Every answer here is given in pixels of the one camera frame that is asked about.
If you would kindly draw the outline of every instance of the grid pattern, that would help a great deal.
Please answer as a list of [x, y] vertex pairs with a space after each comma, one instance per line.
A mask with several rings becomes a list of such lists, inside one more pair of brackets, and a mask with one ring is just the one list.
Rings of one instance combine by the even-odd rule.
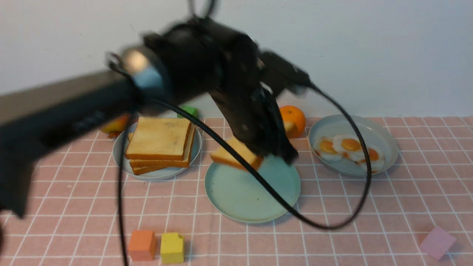
[[[309, 118], [307, 124], [318, 119]], [[209, 152], [217, 148], [204, 134], [203, 153], [184, 173], [158, 183], [127, 178], [127, 237], [135, 229], [153, 230], [158, 239], [163, 232], [180, 232], [186, 244], [183, 265], [188, 266], [471, 265], [473, 116], [373, 120], [397, 139], [400, 156], [374, 178], [362, 214], [341, 231], [314, 230], [289, 215], [260, 225], [221, 215], [203, 188]], [[205, 122], [220, 136], [231, 137], [223, 119]], [[363, 179], [325, 169], [306, 136], [291, 142], [300, 154], [295, 164], [302, 183], [298, 210], [322, 223], [345, 219], [359, 200]], [[121, 265], [112, 146], [112, 140], [94, 132], [39, 161], [26, 218], [1, 213], [6, 235], [0, 266]], [[434, 226], [457, 238], [440, 262], [418, 248]], [[161, 265], [159, 252], [152, 262], [132, 265]]]

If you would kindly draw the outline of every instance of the light blue plate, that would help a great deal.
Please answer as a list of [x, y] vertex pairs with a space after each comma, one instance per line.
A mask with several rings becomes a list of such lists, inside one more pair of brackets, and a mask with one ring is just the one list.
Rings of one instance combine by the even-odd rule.
[[[300, 179], [294, 166], [268, 157], [258, 172], [289, 205], [296, 204]], [[268, 222], [287, 212], [250, 173], [215, 162], [205, 175], [205, 192], [219, 211], [238, 222]]]
[[[373, 175], [379, 175], [388, 170], [396, 162], [399, 153], [396, 140], [387, 129], [377, 123], [355, 115], [353, 115], [352, 118], [366, 144], [377, 146], [385, 155], [384, 167], [379, 172], [373, 173]], [[313, 148], [315, 141], [321, 137], [331, 137], [336, 134], [355, 135], [355, 131], [351, 128], [351, 125], [344, 116], [330, 115], [315, 123], [309, 130], [309, 144], [312, 152], [320, 159], [323, 165], [332, 171], [349, 177], [365, 177], [366, 171], [362, 170], [361, 167], [351, 160], [326, 161], [316, 154]]]

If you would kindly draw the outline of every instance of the toast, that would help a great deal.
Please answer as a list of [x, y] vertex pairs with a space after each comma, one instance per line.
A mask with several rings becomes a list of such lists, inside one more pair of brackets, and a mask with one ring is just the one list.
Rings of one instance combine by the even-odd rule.
[[182, 118], [140, 117], [125, 152], [130, 160], [184, 160], [191, 122]]
[[191, 132], [189, 133], [188, 139], [186, 141], [187, 145], [184, 150], [184, 160], [130, 160], [130, 166], [132, 168], [138, 167], [180, 167], [188, 168], [192, 160], [192, 148], [194, 145], [194, 136], [195, 136], [195, 126], [191, 126]]
[[[129, 133], [128, 134], [128, 142], [131, 141], [132, 137], [133, 137], [133, 133]], [[131, 170], [133, 171], [133, 174], [139, 176], [139, 175], [146, 174], [146, 173], [149, 173], [149, 172], [158, 171], [158, 170], [161, 170], [161, 169], [164, 169], [164, 168], [166, 168], [166, 167], [146, 166], [146, 167], [132, 167]]]
[[[284, 122], [284, 129], [286, 130], [286, 134], [290, 133], [292, 130], [294, 130], [296, 127], [294, 123], [289, 122], [286, 123]], [[258, 169], [261, 166], [261, 163], [263, 162], [263, 157], [259, 155], [255, 155], [252, 153], [246, 145], [244, 145], [242, 142], [240, 142], [237, 138], [232, 137], [227, 141], [228, 145], [230, 145], [235, 151], [243, 157], [243, 159], [248, 162], [254, 169]], [[228, 153], [227, 150], [225, 150], [223, 147], [219, 147], [216, 149], [214, 152], [210, 154], [210, 158], [216, 163], [220, 164], [226, 164], [231, 167], [237, 168], [237, 169], [243, 169], [246, 170], [243, 165], [241, 165], [230, 153]]]

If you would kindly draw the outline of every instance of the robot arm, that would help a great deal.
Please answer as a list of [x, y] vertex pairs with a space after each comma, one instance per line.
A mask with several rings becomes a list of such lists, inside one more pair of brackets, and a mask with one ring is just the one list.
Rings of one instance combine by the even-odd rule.
[[211, 19], [190, 20], [144, 36], [143, 45], [126, 48], [111, 66], [0, 97], [0, 209], [23, 216], [35, 161], [123, 113], [164, 112], [153, 99], [179, 105], [209, 93], [251, 151], [287, 163], [297, 157], [275, 98], [309, 85], [308, 75], [262, 53], [243, 33]]

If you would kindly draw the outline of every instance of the orange block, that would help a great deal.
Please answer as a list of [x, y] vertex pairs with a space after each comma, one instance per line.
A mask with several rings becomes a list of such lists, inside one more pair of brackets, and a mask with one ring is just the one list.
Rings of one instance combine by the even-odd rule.
[[128, 254], [133, 261], [154, 260], [157, 242], [153, 231], [135, 230], [131, 233]]

